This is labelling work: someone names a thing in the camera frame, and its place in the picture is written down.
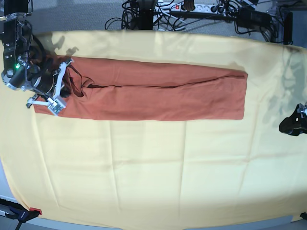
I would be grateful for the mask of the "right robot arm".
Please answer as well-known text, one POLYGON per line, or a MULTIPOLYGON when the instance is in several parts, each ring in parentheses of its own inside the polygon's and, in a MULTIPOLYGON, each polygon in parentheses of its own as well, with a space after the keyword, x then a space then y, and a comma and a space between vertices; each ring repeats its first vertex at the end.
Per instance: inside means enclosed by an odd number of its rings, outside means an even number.
POLYGON ((61 62, 49 56, 33 26, 27 20, 33 13, 31 0, 2 0, 3 31, 0 35, 4 69, 3 83, 12 90, 29 90, 44 99, 52 97, 59 88, 60 96, 67 98, 71 91, 60 78, 61 62))

